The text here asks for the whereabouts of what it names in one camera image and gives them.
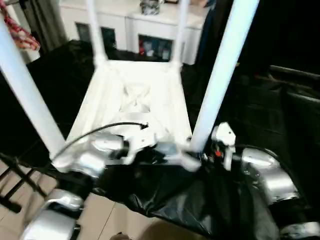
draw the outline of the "dark curtain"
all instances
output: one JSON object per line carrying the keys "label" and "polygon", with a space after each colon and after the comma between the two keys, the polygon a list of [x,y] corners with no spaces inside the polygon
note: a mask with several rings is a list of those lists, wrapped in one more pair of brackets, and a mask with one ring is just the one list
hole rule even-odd
{"label": "dark curtain", "polygon": [[58,0],[20,0],[31,33],[41,44],[41,54],[67,42],[58,4]]}

